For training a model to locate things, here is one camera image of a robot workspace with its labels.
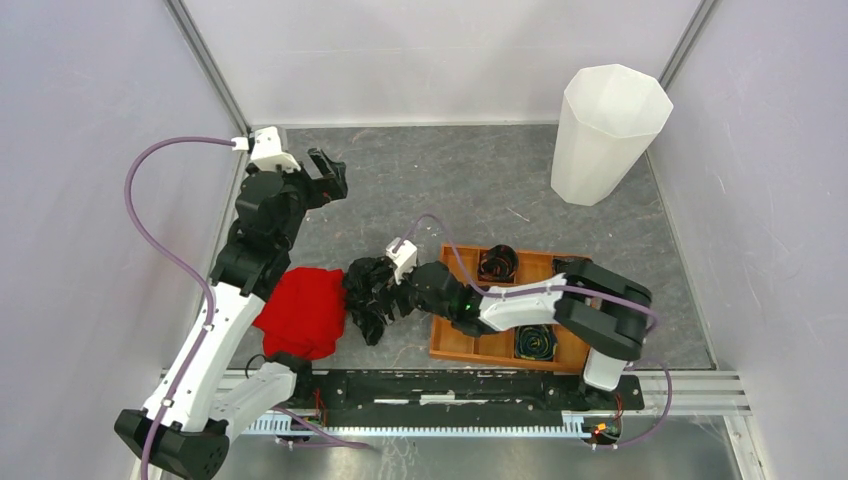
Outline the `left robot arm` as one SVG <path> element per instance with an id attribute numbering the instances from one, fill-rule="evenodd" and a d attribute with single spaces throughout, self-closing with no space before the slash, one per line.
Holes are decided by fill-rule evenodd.
<path id="1" fill-rule="evenodd" d="M 171 138 L 143 150 L 124 184 L 125 205 L 137 231 L 203 294 L 198 317 L 166 376 L 141 408 L 121 411 L 115 422 L 116 434 L 139 459 L 141 479 L 153 468 L 183 479 L 211 479 L 231 443 L 272 406 L 284 401 L 297 408 L 312 399 L 313 379 L 278 362 L 261 367 L 222 400 L 214 394 L 242 336 L 288 270 L 307 212 L 342 200 L 349 191 L 346 164 L 321 149 L 308 152 L 320 173 L 314 178 L 285 151 L 262 154 L 250 148 L 234 202 L 236 218 L 210 274 L 203 276 L 153 237 L 133 202 L 134 179 L 143 162 L 183 141 Z"/>

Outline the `black trash bag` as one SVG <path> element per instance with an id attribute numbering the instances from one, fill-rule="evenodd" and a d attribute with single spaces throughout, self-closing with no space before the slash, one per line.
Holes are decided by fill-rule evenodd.
<path id="1" fill-rule="evenodd" d="M 342 280 L 345 308 L 365 343 L 375 346 L 400 314 L 392 262 L 385 256 L 354 260 Z"/>

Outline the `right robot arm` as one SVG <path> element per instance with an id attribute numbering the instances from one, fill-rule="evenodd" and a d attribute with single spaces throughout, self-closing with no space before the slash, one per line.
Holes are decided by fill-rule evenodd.
<path id="1" fill-rule="evenodd" d="M 461 283 L 440 261 L 392 265 L 412 305 L 480 337 L 523 326 L 559 325 L 589 347 L 577 382 L 580 400 L 602 408 L 618 393 L 627 365 L 640 359 L 657 315 L 645 286 L 580 259 L 549 279 L 509 287 Z"/>

